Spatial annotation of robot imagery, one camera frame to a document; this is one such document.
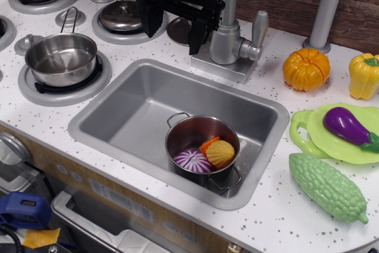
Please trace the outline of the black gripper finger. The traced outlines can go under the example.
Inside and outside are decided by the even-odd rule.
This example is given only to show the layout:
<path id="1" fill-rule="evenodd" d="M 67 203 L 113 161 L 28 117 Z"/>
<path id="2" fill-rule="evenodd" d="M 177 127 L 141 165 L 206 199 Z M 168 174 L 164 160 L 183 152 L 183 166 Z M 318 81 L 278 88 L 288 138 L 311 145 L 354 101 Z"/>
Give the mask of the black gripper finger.
<path id="1" fill-rule="evenodd" d="M 144 33 L 152 38 L 162 25 L 163 9 L 151 0 L 136 0 Z"/>
<path id="2" fill-rule="evenodd" d="M 212 19 L 197 19 L 191 21 L 191 29 L 188 36 L 189 54 L 196 55 L 200 47 L 208 40 L 213 31 L 214 21 Z"/>

